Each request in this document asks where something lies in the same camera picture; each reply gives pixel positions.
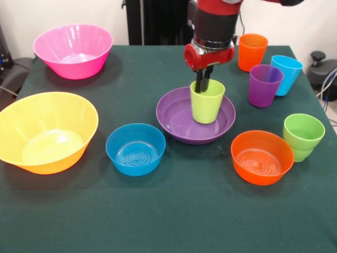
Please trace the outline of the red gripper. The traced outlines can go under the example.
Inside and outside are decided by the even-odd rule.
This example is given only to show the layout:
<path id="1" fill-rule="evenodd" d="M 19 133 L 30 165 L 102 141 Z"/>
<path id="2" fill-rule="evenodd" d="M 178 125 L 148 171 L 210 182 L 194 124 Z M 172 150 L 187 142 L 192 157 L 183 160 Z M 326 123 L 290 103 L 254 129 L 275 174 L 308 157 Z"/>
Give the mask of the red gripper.
<path id="1" fill-rule="evenodd" d="M 219 51 L 204 50 L 197 45 L 188 44 L 184 48 L 186 64 L 196 71 L 195 92 L 206 92 L 214 66 L 229 62 L 235 54 L 235 46 Z"/>

